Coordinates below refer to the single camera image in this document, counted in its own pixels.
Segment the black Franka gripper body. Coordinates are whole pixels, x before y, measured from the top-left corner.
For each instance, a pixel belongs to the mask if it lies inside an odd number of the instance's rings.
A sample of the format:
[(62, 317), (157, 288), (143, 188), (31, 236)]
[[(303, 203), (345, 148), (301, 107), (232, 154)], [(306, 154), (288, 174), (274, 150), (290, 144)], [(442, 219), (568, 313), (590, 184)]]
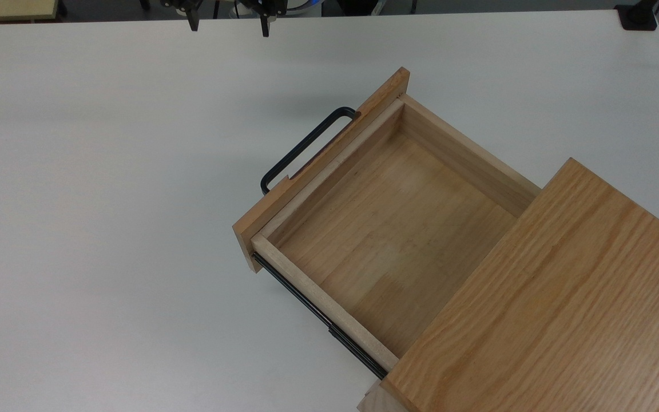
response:
[[(198, 10), (204, 1), (161, 1), (162, 7), (172, 8), (178, 15), (186, 16), (191, 10)], [(284, 16), (288, 11), (288, 1), (235, 1), (241, 3), (259, 16)]]

